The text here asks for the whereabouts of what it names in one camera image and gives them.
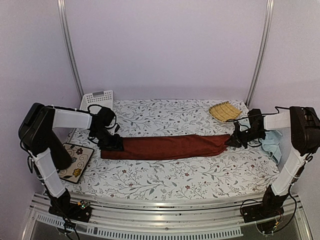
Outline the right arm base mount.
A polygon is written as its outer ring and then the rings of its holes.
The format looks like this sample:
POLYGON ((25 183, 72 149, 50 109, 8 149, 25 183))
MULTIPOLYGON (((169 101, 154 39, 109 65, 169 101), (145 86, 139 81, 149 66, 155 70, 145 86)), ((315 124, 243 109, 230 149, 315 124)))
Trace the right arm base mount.
POLYGON ((244 200, 240 205, 239 211, 245 223, 260 221, 284 214, 283 207, 272 206, 271 208, 265 208, 262 205, 262 201, 254 199, 244 200))

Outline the dark red towel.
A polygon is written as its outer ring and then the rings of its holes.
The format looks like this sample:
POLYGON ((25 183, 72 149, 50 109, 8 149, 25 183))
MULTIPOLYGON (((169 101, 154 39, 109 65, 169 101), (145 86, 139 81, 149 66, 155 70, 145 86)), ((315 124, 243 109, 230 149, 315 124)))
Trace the dark red towel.
POLYGON ((178 160, 213 157, 227 149, 231 136, 196 134, 180 136, 125 137, 123 151, 101 150, 100 157, 109 160, 178 160))

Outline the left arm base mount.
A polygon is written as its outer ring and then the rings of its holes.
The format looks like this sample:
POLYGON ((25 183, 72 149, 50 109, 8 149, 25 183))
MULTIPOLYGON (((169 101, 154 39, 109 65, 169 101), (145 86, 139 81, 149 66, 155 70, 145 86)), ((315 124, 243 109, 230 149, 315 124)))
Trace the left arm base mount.
POLYGON ((49 207, 48 212, 52 215, 63 217, 70 220, 80 221, 88 223, 93 208, 86 203, 71 203, 67 202, 58 202, 52 201, 51 206, 49 207))

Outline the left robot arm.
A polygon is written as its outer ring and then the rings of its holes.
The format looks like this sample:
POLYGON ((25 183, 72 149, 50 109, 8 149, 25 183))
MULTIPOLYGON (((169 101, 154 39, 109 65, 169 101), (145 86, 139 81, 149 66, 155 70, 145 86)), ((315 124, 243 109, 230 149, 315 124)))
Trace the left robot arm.
POLYGON ((55 209, 63 216, 74 213, 74 205, 66 200, 68 191, 62 184, 58 170, 67 169, 72 159, 54 133, 56 128, 84 129, 89 140, 102 151, 123 151, 123 138, 109 133, 117 130, 117 117, 108 107, 100 106, 97 113, 90 110, 44 105, 35 102, 26 114, 18 130, 20 147, 26 151, 39 174, 48 194, 58 199, 55 209))

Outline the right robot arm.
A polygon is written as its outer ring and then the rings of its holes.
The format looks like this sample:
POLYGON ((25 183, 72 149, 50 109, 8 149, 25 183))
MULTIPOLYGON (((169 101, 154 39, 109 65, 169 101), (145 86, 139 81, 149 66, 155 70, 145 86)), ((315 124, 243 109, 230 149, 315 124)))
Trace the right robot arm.
POLYGON ((290 153, 278 177, 266 189, 258 213, 269 218, 290 195, 291 186, 299 179, 305 165, 313 159, 320 147, 320 118, 313 107, 276 107, 276 113, 262 113, 254 108, 247 114, 249 127, 241 130, 238 120, 233 122, 234 131, 225 142, 229 147, 248 147, 248 142, 262 139, 267 132, 289 129, 290 153))

